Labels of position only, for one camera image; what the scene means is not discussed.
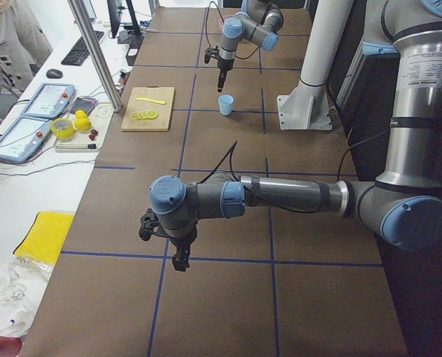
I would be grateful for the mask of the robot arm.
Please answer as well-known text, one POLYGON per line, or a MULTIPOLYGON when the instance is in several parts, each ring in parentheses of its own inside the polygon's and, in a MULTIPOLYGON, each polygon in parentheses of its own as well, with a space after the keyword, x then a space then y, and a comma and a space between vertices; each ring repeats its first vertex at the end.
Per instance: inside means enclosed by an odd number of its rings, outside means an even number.
POLYGON ((223 22, 220 46, 205 52, 206 62, 210 58, 217 60, 219 93, 234 66, 239 42, 245 39, 260 49, 271 51, 283 25, 284 16, 273 1, 243 1, 241 11, 223 22))
MULTIPOLYGON (((318 1, 298 85, 278 97, 282 130, 327 125, 326 114, 321 119, 316 110, 326 104, 322 96, 352 5, 318 1)), ((225 20, 220 46, 205 51, 205 63, 218 60, 218 92, 233 68, 238 42, 247 39, 270 51, 283 24, 274 1, 243 1, 241 11, 225 20)), ((362 54, 400 56, 390 129, 377 135, 389 132, 385 170, 374 182, 341 181, 339 172, 335 184, 238 178, 231 163, 235 142, 201 182, 185 184, 175 176, 161 176, 150 185, 151 208, 141 217, 140 238, 169 239, 176 247, 172 262, 177 271, 189 268, 199 220, 242 216, 246 206, 354 216, 407 251, 442 239, 441 184, 432 176, 442 118, 442 1, 367 1, 362 54)))

